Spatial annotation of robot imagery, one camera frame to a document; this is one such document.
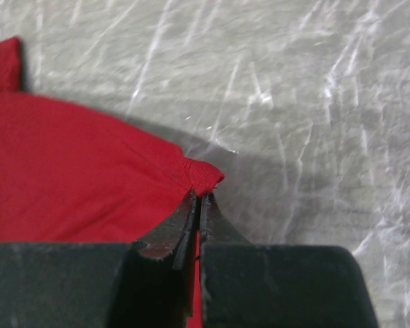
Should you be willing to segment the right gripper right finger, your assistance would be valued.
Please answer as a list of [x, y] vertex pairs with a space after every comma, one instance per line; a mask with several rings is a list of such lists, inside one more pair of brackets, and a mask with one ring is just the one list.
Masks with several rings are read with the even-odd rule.
[[202, 198], [205, 327], [377, 327], [363, 273], [345, 248], [250, 243]]

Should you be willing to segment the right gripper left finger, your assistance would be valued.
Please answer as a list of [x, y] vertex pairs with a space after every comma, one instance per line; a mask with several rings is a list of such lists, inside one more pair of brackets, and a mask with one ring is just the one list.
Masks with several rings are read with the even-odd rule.
[[0, 243], [0, 327], [184, 327], [197, 198], [128, 243]]

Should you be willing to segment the red t shirt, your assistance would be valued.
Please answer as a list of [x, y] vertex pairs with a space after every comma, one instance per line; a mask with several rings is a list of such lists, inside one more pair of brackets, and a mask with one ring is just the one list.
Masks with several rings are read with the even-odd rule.
[[0, 242], [133, 241], [224, 179], [113, 116], [22, 91], [21, 69], [21, 41], [0, 41]]

